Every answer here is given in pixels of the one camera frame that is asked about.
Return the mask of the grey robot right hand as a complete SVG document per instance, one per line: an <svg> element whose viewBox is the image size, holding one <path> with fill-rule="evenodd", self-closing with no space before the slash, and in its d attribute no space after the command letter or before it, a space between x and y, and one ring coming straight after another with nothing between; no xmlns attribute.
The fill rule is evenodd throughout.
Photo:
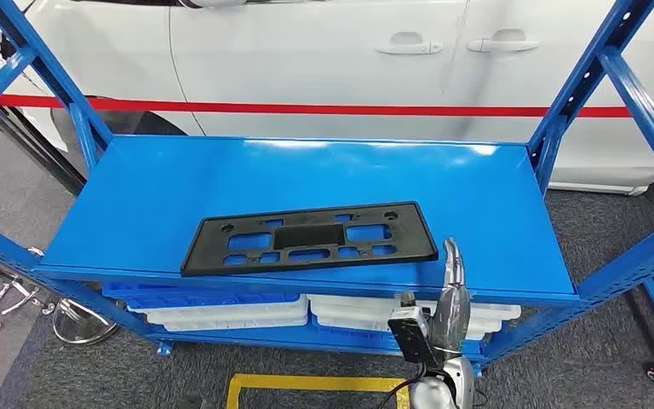
<svg viewBox="0 0 654 409"><path fill-rule="evenodd" d="M427 319L414 303L403 303L388 320L403 356L409 362L427 363L443 356L459 355L468 331L470 296L462 255L456 241L448 238L445 249L444 284L435 312Z"/></svg>

